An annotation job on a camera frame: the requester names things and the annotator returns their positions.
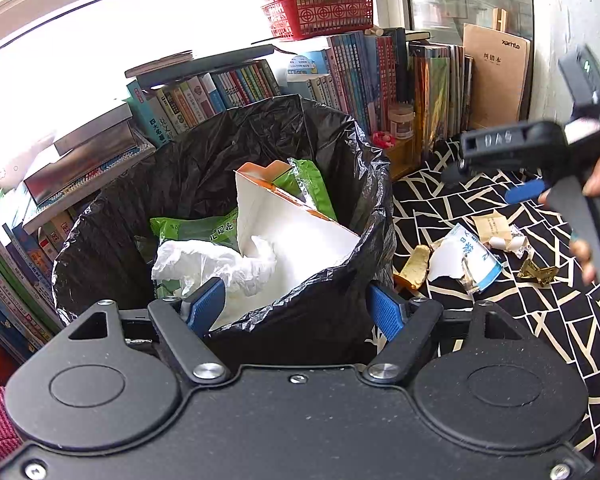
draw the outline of screw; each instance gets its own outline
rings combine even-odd
[[[374,379],[393,379],[397,377],[400,372],[400,368],[391,363],[380,363],[377,365],[371,365],[367,371],[369,375]]]
[[[193,374],[204,380],[212,380],[224,374],[224,367],[220,363],[202,363],[193,369]]]
[[[551,480],[567,480],[571,475],[571,468],[566,464],[558,464],[551,469],[551,473],[549,473],[549,478]]]
[[[306,375],[292,375],[289,377],[289,382],[293,384],[306,384],[309,379]]]
[[[31,462],[25,466],[24,474],[29,480],[44,480],[46,477],[46,469],[42,464]]]

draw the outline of black and white patterned mat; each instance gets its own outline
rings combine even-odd
[[[592,456],[600,439],[600,286],[582,283],[581,269],[568,247],[571,229],[558,213],[533,201],[507,205],[504,195],[522,182],[521,175],[482,174],[454,189],[444,187],[440,172],[457,156],[457,142],[437,146],[421,170],[394,183],[394,268],[400,271],[416,245],[430,245],[457,223],[476,232],[471,216],[495,209],[519,227],[536,252],[536,263],[560,267],[550,286],[520,280],[516,274],[522,260],[493,251],[503,271],[484,292],[471,297],[451,278],[425,283],[420,291],[448,309],[469,310],[474,301],[496,301],[574,367],[589,389],[589,409],[573,443]],[[441,352],[461,345],[461,341],[450,343]]]

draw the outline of black plastic bag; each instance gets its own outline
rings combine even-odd
[[[365,289],[392,283],[395,232],[389,163],[353,118],[298,95],[233,108],[195,127],[117,178],[76,222],[54,266],[56,306],[75,319],[103,298],[122,309],[154,298],[134,237],[153,237],[149,218],[197,219],[235,208],[245,162],[310,158],[339,222],[361,235],[350,259],[272,305],[211,333],[227,365],[358,362],[373,323]]]

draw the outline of window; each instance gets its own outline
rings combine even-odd
[[[270,38],[262,2],[96,0],[7,44],[0,49],[0,164],[72,116],[126,98],[126,69],[183,50],[203,57]]]
[[[504,28],[502,9],[506,11]],[[411,24],[414,30],[428,30],[432,40],[462,44],[465,23],[497,28],[533,40],[533,0],[411,0]]]

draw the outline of red basket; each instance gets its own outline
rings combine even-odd
[[[269,0],[262,10],[272,35],[284,41],[365,30],[374,22],[373,0]]]

